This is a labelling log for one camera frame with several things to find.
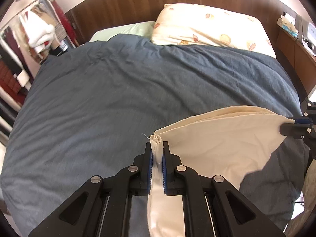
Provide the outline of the pale green pillow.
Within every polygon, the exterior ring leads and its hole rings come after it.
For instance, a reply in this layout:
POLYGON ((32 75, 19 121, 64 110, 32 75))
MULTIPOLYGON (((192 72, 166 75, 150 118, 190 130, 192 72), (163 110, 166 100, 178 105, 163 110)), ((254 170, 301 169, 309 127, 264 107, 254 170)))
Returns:
POLYGON ((134 23, 129 25, 106 28, 93 34, 89 42, 108 41, 117 34, 131 34, 151 39, 155 21, 134 23))

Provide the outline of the white bedside device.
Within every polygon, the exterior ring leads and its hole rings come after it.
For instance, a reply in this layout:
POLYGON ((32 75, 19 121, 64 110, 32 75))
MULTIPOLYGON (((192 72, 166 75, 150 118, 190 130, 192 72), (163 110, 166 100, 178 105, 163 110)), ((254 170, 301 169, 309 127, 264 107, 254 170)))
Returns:
POLYGON ((296 15, 295 28, 298 31, 298 39, 305 49, 315 57, 315 26, 313 23, 296 15))

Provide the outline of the cream floral pillow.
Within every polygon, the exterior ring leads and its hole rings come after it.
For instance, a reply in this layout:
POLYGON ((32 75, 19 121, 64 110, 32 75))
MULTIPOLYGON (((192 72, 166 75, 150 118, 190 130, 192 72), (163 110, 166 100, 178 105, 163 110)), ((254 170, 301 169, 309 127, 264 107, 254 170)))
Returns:
POLYGON ((151 42, 230 47, 276 57, 257 18, 198 4, 165 4, 155 22, 151 42))

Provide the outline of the tissue box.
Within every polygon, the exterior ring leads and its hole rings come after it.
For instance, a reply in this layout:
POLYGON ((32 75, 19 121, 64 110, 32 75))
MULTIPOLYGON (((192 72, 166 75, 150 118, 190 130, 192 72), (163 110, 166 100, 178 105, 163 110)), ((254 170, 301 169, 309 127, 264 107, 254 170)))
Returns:
POLYGON ((293 18, 288 13, 284 13, 281 15, 280 18, 277 20, 277 25, 287 31, 289 34, 294 36, 295 38, 298 37, 298 30, 295 28, 295 18, 293 18))

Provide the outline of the clothes rack with garments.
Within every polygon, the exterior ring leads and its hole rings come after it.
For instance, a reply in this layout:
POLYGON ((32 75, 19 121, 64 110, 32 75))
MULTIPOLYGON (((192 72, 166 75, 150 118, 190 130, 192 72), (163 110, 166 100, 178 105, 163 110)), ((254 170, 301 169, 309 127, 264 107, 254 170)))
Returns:
POLYGON ((47 57, 58 57, 78 45, 74 28, 56 0, 34 0, 1 27, 1 144, 7 144, 17 114, 47 57), (26 11, 36 13, 55 27, 49 49, 36 53, 28 45, 18 17, 26 11))

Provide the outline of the blue-grey duvet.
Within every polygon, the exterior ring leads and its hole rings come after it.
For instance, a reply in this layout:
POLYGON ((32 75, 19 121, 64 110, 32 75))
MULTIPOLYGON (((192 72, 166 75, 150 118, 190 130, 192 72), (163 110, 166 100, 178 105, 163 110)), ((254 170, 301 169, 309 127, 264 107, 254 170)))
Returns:
POLYGON ((253 51, 118 34, 49 56, 10 133, 4 201, 28 236, 90 177, 129 166, 155 130, 236 105, 302 114, 281 64, 253 51))

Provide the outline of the wooden headboard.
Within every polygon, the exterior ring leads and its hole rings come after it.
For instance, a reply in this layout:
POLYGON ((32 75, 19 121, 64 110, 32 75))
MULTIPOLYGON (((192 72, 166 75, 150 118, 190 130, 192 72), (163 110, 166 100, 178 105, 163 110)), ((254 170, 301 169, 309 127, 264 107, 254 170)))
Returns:
POLYGON ((295 15, 279 0, 85 0, 66 16, 75 25, 79 43, 85 43, 104 28, 154 21, 165 4, 174 3, 208 5, 256 17, 275 46, 279 33, 277 19, 283 12, 295 15))

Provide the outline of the white hanging hoodie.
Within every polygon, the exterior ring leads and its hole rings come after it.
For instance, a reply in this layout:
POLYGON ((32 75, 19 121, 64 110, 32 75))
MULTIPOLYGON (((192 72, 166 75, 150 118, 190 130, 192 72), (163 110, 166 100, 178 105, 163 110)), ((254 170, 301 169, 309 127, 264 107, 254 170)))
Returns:
POLYGON ((55 37, 55 27, 32 11, 21 13, 18 17, 28 37, 28 45, 36 53, 49 49, 55 37))

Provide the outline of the wooden bedside shelf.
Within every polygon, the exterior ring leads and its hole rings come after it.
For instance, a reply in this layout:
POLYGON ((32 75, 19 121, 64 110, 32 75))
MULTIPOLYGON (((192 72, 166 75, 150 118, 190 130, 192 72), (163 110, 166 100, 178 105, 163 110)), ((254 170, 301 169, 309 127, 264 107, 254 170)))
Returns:
POLYGON ((315 91, 315 57, 298 40, 280 27, 276 46, 290 62, 310 98, 315 91))

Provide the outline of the beige shorts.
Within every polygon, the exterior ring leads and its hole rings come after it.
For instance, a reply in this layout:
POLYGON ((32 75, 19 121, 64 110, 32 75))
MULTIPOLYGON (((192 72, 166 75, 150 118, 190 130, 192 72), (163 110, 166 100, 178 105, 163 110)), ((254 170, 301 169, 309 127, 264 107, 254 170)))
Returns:
POLYGON ((284 141, 280 126, 290 119, 256 106, 230 106, 188 117, 156 130, 150 136, 153 152, 147 222, 151 236, 184 236, 184 215, 179 196, 163 189, 163 143, 181 162, 198 174, 217 174, 238 188, 248 173, 266 165, 284 141))

